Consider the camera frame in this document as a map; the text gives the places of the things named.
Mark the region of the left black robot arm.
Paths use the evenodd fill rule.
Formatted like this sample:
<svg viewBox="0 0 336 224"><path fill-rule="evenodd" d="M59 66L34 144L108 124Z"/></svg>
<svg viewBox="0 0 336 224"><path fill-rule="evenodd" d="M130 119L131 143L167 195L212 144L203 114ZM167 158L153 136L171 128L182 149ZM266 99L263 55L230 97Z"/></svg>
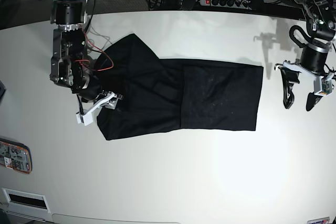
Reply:
<svg viewBox="0 0 336 224"><path fill-rule="evenodd" d="M295 101L292 91L299 84L299 75L305 74L313 81L313 91L308 94L306 110L311 111L323 98L332 94L335 69L326 64L328 53L335 43L335 10L328 0L292 0L300 6L306 19L306 29L293 25L290 39L302 50L294 62L285 60L275 65L280 70L283 87L283 105L291 108Z"/></svg>

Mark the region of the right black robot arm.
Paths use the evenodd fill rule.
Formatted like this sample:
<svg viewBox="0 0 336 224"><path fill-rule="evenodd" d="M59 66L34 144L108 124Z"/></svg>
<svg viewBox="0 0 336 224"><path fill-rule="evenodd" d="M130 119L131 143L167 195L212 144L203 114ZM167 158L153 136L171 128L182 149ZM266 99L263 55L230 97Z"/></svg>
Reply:
<svg viewBox="0 0 336 224"><path fill-rule="evenodd" d="M87 55L94 45L87 37L92 18L87 14L89 0L52 0L51 24L53 32L53 54L50 80L57 86L68 88L76 95L79 124L93 122L93 113L102 107L115 109L123 96L103 89Z"/></svg>

